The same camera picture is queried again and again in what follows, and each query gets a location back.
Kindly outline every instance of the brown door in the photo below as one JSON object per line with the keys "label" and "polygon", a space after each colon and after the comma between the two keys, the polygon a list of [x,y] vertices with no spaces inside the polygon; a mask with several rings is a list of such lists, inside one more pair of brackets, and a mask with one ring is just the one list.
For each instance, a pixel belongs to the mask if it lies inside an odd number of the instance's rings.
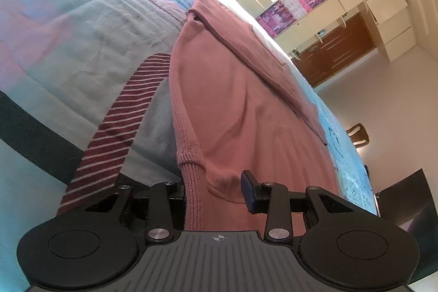
{"label": "brown door", "polygon": [[360,13],[303,51],[293,63],[313,87],[326,81],[375,48]]}

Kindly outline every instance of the metal screw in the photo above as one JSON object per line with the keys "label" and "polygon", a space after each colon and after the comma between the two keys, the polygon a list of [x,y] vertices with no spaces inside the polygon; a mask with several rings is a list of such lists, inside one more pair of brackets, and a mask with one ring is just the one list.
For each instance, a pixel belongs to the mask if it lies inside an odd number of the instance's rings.
{"label": "metal screw", "polygon": [[169,230],[167,230],[167,229],[156,228],[156,229],[149,230],[148,235],[151,239],[160,240],[160,239],[167,238],[170,235],[170,233],[169,233]]}
{"label": "metal screw", "polygon": [[275,228],[269,230],[268,235],[273,239],[286,239],[290,234],[286,229]]}

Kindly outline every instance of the ribbed gray plate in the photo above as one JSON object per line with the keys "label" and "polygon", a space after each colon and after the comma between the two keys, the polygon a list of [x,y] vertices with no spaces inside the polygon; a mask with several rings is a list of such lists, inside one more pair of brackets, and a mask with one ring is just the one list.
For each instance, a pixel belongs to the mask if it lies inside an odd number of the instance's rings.
{"label": "ribbed gray plate", "polygon": [[[29,292],[42,292],[39,287]],[[126,275],[95,292],[335,292],[309,275],[285,246],[256,232],[182,232],[148,248]],[[393,292],[410,291],[399,287]]]}

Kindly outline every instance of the pink sweater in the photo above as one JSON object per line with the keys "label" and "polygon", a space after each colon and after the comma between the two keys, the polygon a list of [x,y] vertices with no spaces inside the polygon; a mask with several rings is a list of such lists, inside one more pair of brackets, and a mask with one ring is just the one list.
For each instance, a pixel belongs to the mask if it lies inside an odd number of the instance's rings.
{"label": "pink sweater", "polygon": [[263,233],[266,216],[248,213],[240,191],[245,169],[291,191],[338,193],[316,108],[284,65],[232,11],[194,1],[169,73],[187,230]]}

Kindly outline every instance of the crosshair logo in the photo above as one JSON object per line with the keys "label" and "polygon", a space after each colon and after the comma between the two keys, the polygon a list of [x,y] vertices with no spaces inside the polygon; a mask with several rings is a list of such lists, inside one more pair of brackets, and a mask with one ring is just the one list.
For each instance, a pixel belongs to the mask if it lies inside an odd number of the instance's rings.
{"label": "crosshair logo", "polygon": [[214,237],[212,237],[212,239],[214,239],[214,240],[216,240],[218,242],[221,242],[221,241],[223,241],[223,240],[225,240],[227,238],[224,237],[223,235],[218,234],[218,235],[215,235]]}

